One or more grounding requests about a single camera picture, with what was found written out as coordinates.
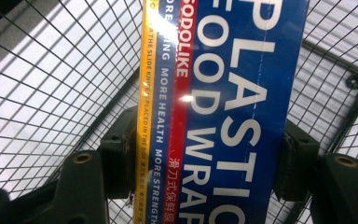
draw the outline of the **metal wire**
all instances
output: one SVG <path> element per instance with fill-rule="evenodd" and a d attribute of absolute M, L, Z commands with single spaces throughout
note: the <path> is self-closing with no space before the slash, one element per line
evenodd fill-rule
<path fill-rule="evenodd" d="M 26 0 L 0 17 L 0 188 L 14 199 L 137 104 L 142 1 Z M 311 0 L 288 118 L 321 155 L 358 158 L 357 115 L 358 1 Z M 272 193 L 267 223 L 312 223 L 309 202 Z M 111 223 L 131 223 L 126 201 L 108 204 Z"/>

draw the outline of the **red stripe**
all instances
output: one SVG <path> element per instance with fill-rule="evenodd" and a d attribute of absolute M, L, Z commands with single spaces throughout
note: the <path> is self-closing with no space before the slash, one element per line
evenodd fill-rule
<path fill-rule="evenodd" d="M 188 7 L 186 5 L 191 5 L 190 3 L 186 4 L 184 1 L 181 3 L 180 17 L 179 17 L 179 44 L 177 46 L 177 54 L 176 54 L 176 66 L 175 66 L 175 78 L 173 83 L 173 98 L 172 98 L 172 117 L 171 117 L 171 128 L 170 128 L 170 144 L 167 158 L 167 174 L 165 176 L 165 194 L 164 194 L 164 210 L 163 210 L 163 223 L 176 223 L 177 212 L 179 206 L 179 191 L 181 184 L 181 171 L 182 171 L 182 158 L 183 158 L 183 150 L 184 150 L 184 142 L 186 138 L 186 117 L 187 117 L 187 104 L 183 100 L 184 96 L 190 94 L 189 86 L 190 86 L 190 76 L 192 74 L 192 52 L 193 52 L 193 42 L 195 35 L 195 27 L 196 27 L 196 14 L 197 14 L 197 1 L 195 1 L 193 5 L 193 14 L 192 18 L 193 25 L 188 31 L 191 33 L 191 38 L 187 42 L 183 42 L 183 38 L 181 40 L 180 34 L 184 31 L 184 27 L 181 26 L 180 22 L 182 18 L 185 16 L 183 9 L 186 8 L 186 12 L 189 12 Z M 178 72 L 179 69 L 185 68 L 183 63 L 178 60 L 182 53 L 188 53 L 188 73 L 187 77 L 179 77 Z"/>

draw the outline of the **product label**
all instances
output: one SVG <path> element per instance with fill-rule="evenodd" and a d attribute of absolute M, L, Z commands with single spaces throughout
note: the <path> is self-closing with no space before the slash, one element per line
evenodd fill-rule
<path fill-rule="evenodd" d="M 134 223 L 264 223 L 307 13 L 146 0 Z"/>

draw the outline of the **box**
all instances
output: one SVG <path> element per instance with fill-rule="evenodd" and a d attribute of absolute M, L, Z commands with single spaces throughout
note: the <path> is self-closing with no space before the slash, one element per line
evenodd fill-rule
<path fill-rule="evenodd" d="M 264 223 L 304 0 L 145 0 L 134 223 Z"/>

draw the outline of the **black wire grid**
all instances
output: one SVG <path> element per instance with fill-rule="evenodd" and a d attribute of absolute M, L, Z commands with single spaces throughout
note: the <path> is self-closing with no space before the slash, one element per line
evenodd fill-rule
<path fill-rule="evenodd" d="M 27 0 L 0 17 L 0 188 L 14 199 L 137 104 L 142 1 Z M 358 1 L 310 1 L 288 118 L 321 155 L 358 158 Z M 267 223 L 312 223 L 308 203 L 272 193 Z M 131 223 L 125 200 L 109 212 Z"/>

